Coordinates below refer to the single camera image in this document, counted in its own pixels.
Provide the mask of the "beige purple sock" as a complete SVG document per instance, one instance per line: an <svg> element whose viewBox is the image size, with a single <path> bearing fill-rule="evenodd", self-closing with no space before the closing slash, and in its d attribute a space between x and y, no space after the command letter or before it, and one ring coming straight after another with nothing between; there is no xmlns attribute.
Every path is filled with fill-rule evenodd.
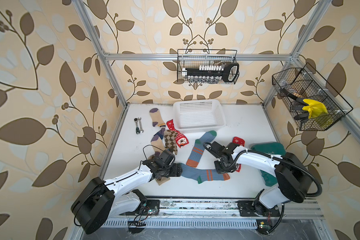
<svg viewBox="0 0 360 240"><path fill-rule="evenodd" d="M153 127L160 127L162 129L166 128L166 123L162 119L160 110L158 108L153 108L149 111L151 119L152 119L152 126Z"/></svg>
<svg viewBox="0 0 360 240"><path fill-rule="evenodd" d="M166 149L163 142L165 130L165 128L161 128L151 139L151 145L155 152L148 158L149 160L158 157Z"/></svg>

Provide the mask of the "blue striped sock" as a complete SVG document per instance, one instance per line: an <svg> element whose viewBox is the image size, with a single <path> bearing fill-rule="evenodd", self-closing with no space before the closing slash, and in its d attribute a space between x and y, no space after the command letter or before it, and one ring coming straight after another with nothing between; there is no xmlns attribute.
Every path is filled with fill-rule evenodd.
<svg viewBox="0 0 360 240"><path fill-rule="evenodd" d="M206 181L227 181L230 176L227 173L219 174L215 169L203 170L197 169L185 164L181 164L182 174L181 176L187 179L192 179L201 184Z"/></svg>
<svg viewBox="0 0 360 240"><path fill-rule="evenodd" d="M188 160L186 162L186 165L189 167L193 167L196 168L199 165L199 162L203 156L204 153L204 143L211 143L211 141L213 141L217 136L217 132L216 131L209 131L204 133L204 135L202 137L200 137L199 139L195 140L195 144L194 147L191 151L190 156L188 157Z"/></svg>

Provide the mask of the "red christmas sock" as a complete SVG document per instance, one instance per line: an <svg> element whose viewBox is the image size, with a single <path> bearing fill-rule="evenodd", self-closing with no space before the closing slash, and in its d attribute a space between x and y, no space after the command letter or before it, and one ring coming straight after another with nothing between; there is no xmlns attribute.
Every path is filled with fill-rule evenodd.
<svg viewBox="0 0 360 240"><path fill-rule="evenodd" d="M179 148L182 148L189 144L189 140L187 139L187 137L184 134L180 133L178 130L176 130L174 120L167 121L167 126L169 127L169 130L176 133L175 140Z"/></svg>
<svg viewBox="0 0 360 240"><path fill-rule="evenodd" d="M239 138L239 137L234 137L233 140L232 140L232 143L234 144L238 144L239 146L242 146L244 147L245 146L245 140ZM240 172L241 171L241 164L238 164L238 167L236 169L236 172Z"/></svg>

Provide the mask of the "brown argyle sock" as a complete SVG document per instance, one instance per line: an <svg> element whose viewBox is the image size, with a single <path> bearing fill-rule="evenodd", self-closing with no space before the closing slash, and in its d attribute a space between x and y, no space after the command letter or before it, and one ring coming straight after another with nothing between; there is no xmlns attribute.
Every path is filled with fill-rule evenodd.
<svg viewBox="0 0 360 240"><path fill-rule="evenodd" d="M177 148L177 132L172 130L165 130L164 132L164 140L165 140L165 148L170 150L174 155L177 155L178 148Z"/></svg>
<svg viewBox="0 0 360 240"><path fill-rule="evenodd" d="M161 186L162 184L168 182L170 179L171 179L170 177L160 177L155 180L158 183L158 185Z"/></svg>

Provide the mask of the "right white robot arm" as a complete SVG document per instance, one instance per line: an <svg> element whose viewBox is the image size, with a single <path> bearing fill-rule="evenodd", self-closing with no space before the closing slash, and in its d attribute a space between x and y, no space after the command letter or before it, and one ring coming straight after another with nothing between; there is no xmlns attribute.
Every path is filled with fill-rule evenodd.
<svg viewBox="0 0 360 240"><path fill-rule="evenodd" d="M277 179L275 186L257 195L254 205L271 209L288 202L302 203L306 198L318 197L323 192L320 181L294 154L266 154L235 143L225 147L217 142L206 142L203 147L217 159L215 168L218 174L233 173L239 165L246 165Z"/></svg>

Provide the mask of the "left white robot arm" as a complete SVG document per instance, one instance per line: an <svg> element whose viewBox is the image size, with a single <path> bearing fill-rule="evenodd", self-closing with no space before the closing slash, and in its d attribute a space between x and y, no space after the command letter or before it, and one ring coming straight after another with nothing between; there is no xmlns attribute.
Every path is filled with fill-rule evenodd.
<svg viewBox="0 0 360 240"><path fill-rule="evenodd" d="M158 156L140 162L126 174L102 180L92 179L71 206L74 223L87 235L97 231L110 215L136 213L149 215L147 198L137 188L153 180L180 177L181 164L175 163L175 155L165 150Z"/></svg>

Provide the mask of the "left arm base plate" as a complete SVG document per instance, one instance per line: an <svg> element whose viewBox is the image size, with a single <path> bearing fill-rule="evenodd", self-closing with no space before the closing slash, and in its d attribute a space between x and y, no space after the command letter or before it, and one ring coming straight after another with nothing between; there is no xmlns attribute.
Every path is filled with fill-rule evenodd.
<svg viewBox="0 0 360 240"><path fill-rule="evenodd" d="M144 203L141 203L135 211L123 213L121 214L121 216L137 216L137 215L151 216L151 215L157 215L159 211L160 211L160 200L148 199Z"/></svg>

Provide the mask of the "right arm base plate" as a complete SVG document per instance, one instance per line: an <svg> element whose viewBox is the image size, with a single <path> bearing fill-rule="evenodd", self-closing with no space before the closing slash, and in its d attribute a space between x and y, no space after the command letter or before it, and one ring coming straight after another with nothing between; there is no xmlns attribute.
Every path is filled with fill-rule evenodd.
<svg viewBox="0 0 360 240"><path fill-rule="evenodd" d="M277 207L268 209L260 203L254 201L237 201L237 206L241 217L279 217L281 215Z"/></svg>

